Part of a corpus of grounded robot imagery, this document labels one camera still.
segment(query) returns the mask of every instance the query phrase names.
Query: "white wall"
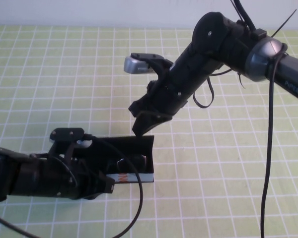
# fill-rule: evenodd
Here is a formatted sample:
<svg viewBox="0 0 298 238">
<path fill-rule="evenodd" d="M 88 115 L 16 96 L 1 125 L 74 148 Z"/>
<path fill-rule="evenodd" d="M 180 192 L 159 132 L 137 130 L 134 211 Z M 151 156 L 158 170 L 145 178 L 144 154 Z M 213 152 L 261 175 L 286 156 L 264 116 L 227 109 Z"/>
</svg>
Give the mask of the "white wall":
<svg viewBox="0 0 298 238">
<path fill-rule="evenodd" d="M 257 28 L 277 28 L 298 0 L 241 0 Z M 0 0 L 0 24 L 191 27 L 209 11 L 238 17 L 230 0 Z M 298 29 L 298 10 L 284 27 Z"/>
</svg>

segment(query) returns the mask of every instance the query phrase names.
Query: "cutting mat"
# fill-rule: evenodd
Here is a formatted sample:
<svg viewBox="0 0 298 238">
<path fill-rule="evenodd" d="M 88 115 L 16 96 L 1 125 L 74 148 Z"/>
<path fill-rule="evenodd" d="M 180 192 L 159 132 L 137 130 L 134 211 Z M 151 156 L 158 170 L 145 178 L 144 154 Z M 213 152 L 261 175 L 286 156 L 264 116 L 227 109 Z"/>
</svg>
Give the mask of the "cutting mat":
<svg viewBox="0 0 298 238">
<path fill-rule="evenodd" d="M 133 135 L 127 108 L 156 76 L 126 74 L 125 56 L 146 52 L 174 61 L 191 36 L 192 29 L 0 26 L 0 146 L 46 152 L 49 134 L 61 126 Z M 298 31 L 277 37 L 298 57 Z M 142 213 L 125 238 L 259 237 L 268 83 L 243 78 L 244 89 L 235 73 L 212 82 L 208 109 L 190 99 L 149 133 L 155 183 L 144 184 Z M 197 99 L 211 101 L 207 84 Z M 266 236 L 298 238 L 298 100 L 276 86 L 274 102 Z M 138 204 L 138 186 L 122 184 L 94 201 L 9 197 L 0 216 L 43 238 L 110 238 Z M 0 238 L 10 237 L 21 236 L 0 226 Z"/>
</svg>

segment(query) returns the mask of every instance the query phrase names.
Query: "black robotic arm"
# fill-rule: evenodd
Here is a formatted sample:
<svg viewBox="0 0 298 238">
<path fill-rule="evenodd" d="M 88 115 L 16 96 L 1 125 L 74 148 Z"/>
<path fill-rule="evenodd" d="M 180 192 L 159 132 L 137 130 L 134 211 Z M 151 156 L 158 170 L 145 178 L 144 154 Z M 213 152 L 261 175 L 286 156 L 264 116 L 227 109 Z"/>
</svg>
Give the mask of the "black robotic arm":
<svg viewBox="0 0 298 238">
<path fill-rule="evenodd" d="M 172 117 L 194 92 L 223 65 L 254 82 L 271 80 L 298 98 L 298 59 L 285 54 L 287 45 L 262 29 L 251 31 L 220 12 L 209 12 L 197 23 L 192 41 L 174 62 L 154 54 L 132 53 L 127 73 L 158 75 L 147 93 L 129 107 L 136 118 L 133 132 L 141 136 Z M 280 56 L 276 71 L 275 60 Z"/>
</svg>

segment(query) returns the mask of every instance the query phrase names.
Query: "black cable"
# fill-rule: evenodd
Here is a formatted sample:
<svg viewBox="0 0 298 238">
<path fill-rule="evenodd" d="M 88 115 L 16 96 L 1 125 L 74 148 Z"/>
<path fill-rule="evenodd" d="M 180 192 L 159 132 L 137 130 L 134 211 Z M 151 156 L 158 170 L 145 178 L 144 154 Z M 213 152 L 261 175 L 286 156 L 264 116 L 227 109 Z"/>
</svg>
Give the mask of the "black cable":
<svg viewBox="0 0 298 238">
<path fill-rule="evenodd" d="M 287 45 L 283 44 L 282 49 L 276 54 L 274 58 L 274 68 L 272 71 L 272 75 L 270 76 L 269 82 L 269 113 L 268 113 L 268 142 L 267 142 L 267 160 L 266 160 L 266 173 L 265 173 L 265 181 L 262 195 L 262 203 L 261 203 L 261 214 L 260 214 L 260 233 L 261 238 L 264 238 L 264 225 L 265 225 L 265 204 L 266 204 L 266 196 L 269 184 L 269 176 L 270 176 L 270 167 L 271 167 L 271 158 L 272 158 L 272 141 L 273 141 L 273 107 L 274 107 L 274 80 L 275 74 L 277 70 L 277 66 L 279 61 L 285 55 L 287 50 Z"/>
<path fill-rule="evenodd" d="M 296 11 L 297 9 L 294 10 L 294 12 L 287 18 L 287 20 L 277 29 L 277 31 L 272 35 L 272 37 L 274 37 L 283 28 L 283 26 L 289 21 L 289 19 L 294 15 Z"/>
<path fill-rule="evenodd" d="M 246 23 L 246 25 L 248 26 L 250 31 L 255 31 L 256 28 L 254 26 L 254 23 L 252 22 L 252 20 L 250 19 L 250 17 L 248 16 L 248 14 L 246 13 L 245 9 L 243 8 L 242 4 L 240 3 L 239 0 L 234 0 L 235 6 L 239 12 L 239 14 L 244 18 L 244 21 Z"/>
<path fill-rule="evenodd" d="M 108 146 L 110 147 L 112 150 L 114 150 L 121 158 L 125 159 L 128 163 L 128 165 L 131 167 L 131 169 L 134 171 L 136 177 L 137 177 L 137 180 L 138 180 L 138 184 L 139 184 L 139 190 L 140 190 L 140 201 L 139 201 L 139 207 L 138 207 L 138 210 L 137 210 L 137 213 L 134 217 L 134 219 L 130 222 L 130 224 L 122 231 L 120 232 L 118 235 L 114 236 L 113 238 L 120 238 L 122 237 L 124 234 L 126 234 L 130 229 L 131 227 L 136 223 L 140 213 L 141 213 L 141 209 L 142 209 L 142 206 L 143 206 L 143 201 L 144 201 L 144 191 L 143 191 L 143 185 L 142 185 L 142 182 L 141 182 L 141 179 L 139 177 L 139 173 L 137 171 L 137 169 L 135 168 L 135 166 L 133 165 L 133 163 L 128 159 L 127 156 L 125 156 L 123 153 L 121 153 L 115 146 L 113 146 L 112 144 L 104 141 L 104 140 L 101 140 L 95 136 L 93 136 L 93 140 L 97 140 L 98 142 L 101 142 L 103 143 L 105 146 Z"/>
<path fill-rule="evenodd" d="M 131 167 L 131 169 L 134 171 L 134 173 L 135 173 L 135 175 L 136 175 L 136 177 L 137 177 L 137 180 L 138 180 L 139 190 L 140 190 L 140 201 L 139 201 L 138 211 L 137 211 L 137 213 L 136 213 L 134 219 L 130 222 L 130 224 L 129 224 L 129 225 L 128 225 L 122 232 L 120 232 L 118 235 L 112 237 L 112 238 L 120 238 L 120 237 L 122 237 L 124 234 L 126 234 L 126 233 L 131 229 L 131 227 L 136 223 L 136 221 L 137 221 L 137 219 L 138 219 L 138 217 L 139 217 L 139 215 L 140 215 L 140 213 L 141 213 L 141 209 L 142 209 L 143 201 L 144 201 L 143 185 L 142 185 L 142 182 L 141 182 L 141 179 L 140 179 L 140 176 L 139 176 L 139 173 L 138 173 L 136 167 L 135 167 L 135 166 L 133 165 L 133 163 L 128 159 L 127 156 L 125 156 L 121 151 L 119 151 L 119 150 L 118 150 L 115 146 L 113 146 L 112 144 L 110 144 L 110 143 L 108 143 L 108 142 L 106 142 L 106 141 L 104 141 L 104 140 L 102 140 L 102 139 L 99 139 L 99 138 L 97 138 L 97 137 L 95 137 L 95 136 L 92 136 L 92 135 L 87 135 L 87 136 L 89 136 L 93 141 L 98 141 L 98 142 L 104 144 L 105 146 L 111 148 L 111 149 L 112 149 L 113 151 L 115 151 L 121 158 L 125 159 L 125 160 L 127 161 L 128 165 L 129 165 L 129 166 Z M 11 230 L 13 230 L 13 231 L 15 231 L 15 232 L 17 232 L 17 233 L 19 233 L 19 234 L 25 236 L 25 237 L 28 237 L 28 238 L 40 238 L 40 237 L 38 237 L 38 236 L 36 236 L 36 235 L 33 235 L 33 234 L 31 234 L 31 233 L 28 233 L 28 232 L 26 232 L 26 231 L 20 229 L 19 227 L 17 227 L 17 226 L 15 226 L 15 225 L 13 225 L 13 224 L 11 224 L 11 223 L 5 221 L 5 220 L 2 219 L 1 217 L 0 217 L 0 223 L 1 223 L 2 225 L 4 225 L 5 227 L 7 227 L 7 228 L 9 228 L 9 229 L 11 229 Z"/>
<path fill-rule="evenodd" d="M 15 226 L 15 225 L 12 225 L 11 223 L 5 221 L 1 217 L 0 217 L 0 223 L 2 225 L 4 225 L 5 227 L 8 227 L 9 229 L 11 229 L 11 230 L 13 230 L 13 231 L 15 231 L 15 232 L 17 232 L 17 233 L 25 236 L 25 237 L 28 237 L 28 238 L 40 238 L 40 237 L 37 237 L 37 236 L 35 236 L 35 235 L 31 234 L 31 233 L 28 233 L 28 232 L 20 229 L 19 227 Z"/>
<path fill-rule="evenodd" d="M 195 98 L 195 92 L 193 93 L 193 101 L 195 102 L 195 104 L 196 104 L 199 108 L 203 108 L 203 109 L 208 108 L 208 107 L 212 104 L 212 102 L 213 102 L 213 100 L 214 100 L 214 89 L 213 89 L 213 86 L 212 86 L 212 84 L 211 84 L 210 77 L 208 77 L 207 81 L 208 81 L 208 85 L 209 85 L 209 88 L 210 88 L 210 91 L 211 91 L 211 94 L 212 94 L 212 100 L 211 100 L 210 104 L 208 104 L 207 106 L 204 106 L 204 105 L 200 104 L 200 103 L 198 102 L 198 100 Z"/>
</svg>

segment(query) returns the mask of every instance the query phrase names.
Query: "table surface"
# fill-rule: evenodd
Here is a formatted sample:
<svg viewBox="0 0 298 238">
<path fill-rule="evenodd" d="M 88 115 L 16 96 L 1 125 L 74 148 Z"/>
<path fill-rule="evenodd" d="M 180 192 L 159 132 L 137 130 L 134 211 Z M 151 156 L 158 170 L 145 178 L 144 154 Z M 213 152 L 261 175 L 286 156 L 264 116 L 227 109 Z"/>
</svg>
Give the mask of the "table surface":
<svg viewBox="0 0 298 238">
<path fill-rule="evenodd" d="M 125 56 L 146 52 L 174 61 L 191 35 L 192 29 L 0 26 L 0 146 L 46 152 L 57 127 L 133 135 L 127 108 L 156 76 L 126 74 Z M 298 57 L 298 31 L 276 37 Z M 231 72 L 212 83 L 209 108 L 190 99 L 149 132 L 155 182 L 144 184 L 140 218 L 124 237 L 259 237 L 268 82 L 243 77 L 244 89 Z M 211 100 L 207 83 L 196 94 L 203 104 Z M 274 104 L 265 232 L 298 238 L 298 100 L 275 86 Z M 43 238 L 110 238 L 138 204 L 138 185 L 122 184 L 93 201 L 11 196 L 0 203 L 0 216 Z M 10 237 L 21 236 L 0 226 L 0 238 Z"/>
</svg>

